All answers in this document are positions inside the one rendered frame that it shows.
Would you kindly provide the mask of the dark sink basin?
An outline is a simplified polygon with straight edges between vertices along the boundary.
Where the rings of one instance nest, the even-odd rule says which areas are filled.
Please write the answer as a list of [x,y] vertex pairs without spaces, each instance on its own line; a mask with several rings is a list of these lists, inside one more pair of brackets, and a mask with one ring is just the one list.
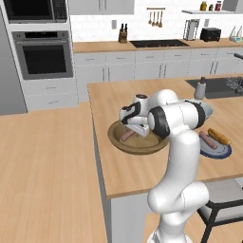
[[[220,99],[231,97],[243,97],[243,95],[236,94],[230,87],[226,85],[227,78],[212,78],[206,79],[206,92],[204,98],[207,99]],[[199,80],[187,80],[195,90]]]

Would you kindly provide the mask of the grey fridge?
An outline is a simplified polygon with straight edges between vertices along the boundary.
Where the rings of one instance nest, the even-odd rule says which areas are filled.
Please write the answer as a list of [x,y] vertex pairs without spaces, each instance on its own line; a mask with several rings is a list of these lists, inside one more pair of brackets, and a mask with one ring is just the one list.
[[9,36],[0,8],[0,115],[27,112],[24,94],[9,43]]

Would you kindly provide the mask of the grey corner wall cupboard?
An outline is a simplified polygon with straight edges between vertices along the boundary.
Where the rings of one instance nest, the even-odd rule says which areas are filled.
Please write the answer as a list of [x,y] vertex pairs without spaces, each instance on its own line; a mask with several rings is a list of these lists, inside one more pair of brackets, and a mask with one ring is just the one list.
[[224,0],[222,9],[234,13],[243,13],[243,0]]

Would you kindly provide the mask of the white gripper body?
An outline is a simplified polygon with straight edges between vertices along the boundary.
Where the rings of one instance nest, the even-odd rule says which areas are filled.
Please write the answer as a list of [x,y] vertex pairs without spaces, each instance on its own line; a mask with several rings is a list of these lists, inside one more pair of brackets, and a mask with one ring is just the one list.
[[127,127],[143,137],[149,134],[148,124],[127,124]]

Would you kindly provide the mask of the wooden knife block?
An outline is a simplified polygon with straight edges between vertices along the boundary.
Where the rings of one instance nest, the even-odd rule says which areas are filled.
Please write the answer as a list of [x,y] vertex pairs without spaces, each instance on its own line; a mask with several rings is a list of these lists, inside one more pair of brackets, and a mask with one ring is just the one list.
[[127,43],[127,25],[122,24],[120,33],[119,33],[119,42],[121,44],[126,44]]

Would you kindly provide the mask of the grey stool with black legs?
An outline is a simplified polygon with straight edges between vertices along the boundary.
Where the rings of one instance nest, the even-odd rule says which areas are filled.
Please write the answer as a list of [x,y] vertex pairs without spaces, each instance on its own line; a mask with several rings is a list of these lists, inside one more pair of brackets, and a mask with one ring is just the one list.
[[208,243],[213,227],[243,221],[243,188],[235,179],[206,182],[209,201],[197,210],[206,228],[200,243]]

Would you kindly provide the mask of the white wall shelf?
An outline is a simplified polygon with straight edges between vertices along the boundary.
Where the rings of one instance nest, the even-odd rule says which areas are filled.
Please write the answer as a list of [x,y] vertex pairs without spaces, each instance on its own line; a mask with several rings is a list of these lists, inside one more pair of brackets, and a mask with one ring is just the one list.
[[234,11],[228,10],[187,10],[183,9],[181,12],[188,13],[188,14],[235,14]]

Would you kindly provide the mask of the golden brown bun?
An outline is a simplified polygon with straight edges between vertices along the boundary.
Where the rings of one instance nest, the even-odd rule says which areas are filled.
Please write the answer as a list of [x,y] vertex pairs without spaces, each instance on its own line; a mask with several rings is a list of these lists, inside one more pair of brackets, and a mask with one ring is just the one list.
[[217,132],[213,128],[208,129],[208,134],[210,137],[212,137],[214,140],[217,140],[219,143],[224,145],[230,145],[231,141],[223,134]]

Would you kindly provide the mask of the black toaster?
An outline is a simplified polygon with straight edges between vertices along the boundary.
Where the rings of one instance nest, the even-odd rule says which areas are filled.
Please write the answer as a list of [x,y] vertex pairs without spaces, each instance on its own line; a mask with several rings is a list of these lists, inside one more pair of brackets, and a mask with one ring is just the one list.
[[221,30],[219,28],[203,28],[200,33],[200,39],[204,42],[219,41]]

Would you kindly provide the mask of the grey soap dispenser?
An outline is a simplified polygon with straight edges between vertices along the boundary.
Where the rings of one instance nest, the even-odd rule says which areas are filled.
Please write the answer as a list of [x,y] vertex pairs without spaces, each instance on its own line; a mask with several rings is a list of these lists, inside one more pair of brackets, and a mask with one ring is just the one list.
[[197,100],[202,100],[205,96],[205,92],[206,92],[205,78],[201,77],[199,82],[196,85],[194,98],[197,99]]

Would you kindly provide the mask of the pink sausage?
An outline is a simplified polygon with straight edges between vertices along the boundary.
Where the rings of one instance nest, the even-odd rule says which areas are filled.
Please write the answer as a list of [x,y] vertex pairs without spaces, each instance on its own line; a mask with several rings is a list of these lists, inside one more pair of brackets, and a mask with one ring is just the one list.
[[121,136],[122,141],[127,141],[129,138],[131,138],[134,134],[136,134],[135,131],[129,130],[124,135]]
[[204,142],[210,146],[212,149],[216,149],[217,145],[203,132],[199,132],[199,136],[204,140]]

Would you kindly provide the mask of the grey base cupboards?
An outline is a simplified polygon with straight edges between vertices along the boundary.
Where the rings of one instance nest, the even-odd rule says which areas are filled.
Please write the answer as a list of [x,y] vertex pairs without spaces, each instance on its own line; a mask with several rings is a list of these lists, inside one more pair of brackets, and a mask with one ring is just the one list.
[[88,100],[91,83],[243,73],[235,53],[243,47],[76,53],[79,100]]

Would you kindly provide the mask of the black hob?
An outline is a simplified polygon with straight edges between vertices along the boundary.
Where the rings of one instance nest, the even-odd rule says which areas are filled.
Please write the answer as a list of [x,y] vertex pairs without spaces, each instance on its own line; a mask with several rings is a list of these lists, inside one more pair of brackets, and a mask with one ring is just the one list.
[[140,48],[140,47],[188,47],[189,46],[178,39],[142,40],[142,41],[130,41],[130,43],[136,48]]

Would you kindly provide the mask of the grey drawers under oven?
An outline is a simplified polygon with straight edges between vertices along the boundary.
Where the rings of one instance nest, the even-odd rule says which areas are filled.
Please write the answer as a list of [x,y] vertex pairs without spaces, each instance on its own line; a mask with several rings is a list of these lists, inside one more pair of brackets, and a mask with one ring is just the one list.
[[29,111],[78,105],[74,79],[24,81],[22,87]]

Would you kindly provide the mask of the brown wooden bowl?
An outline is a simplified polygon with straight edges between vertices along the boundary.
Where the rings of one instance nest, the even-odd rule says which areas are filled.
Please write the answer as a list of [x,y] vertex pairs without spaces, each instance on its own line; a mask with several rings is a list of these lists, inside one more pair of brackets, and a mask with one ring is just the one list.
[[107,131],[107,136],[111,143],[121,151],[132,155],[150,155],[163,149],[168,143],[168,139],[162,139],[155,135],[152,131],[146,137],[134,134],[127,141],[122,141],[121,137],[127,131],[128,127],[119,121],[112,123]]

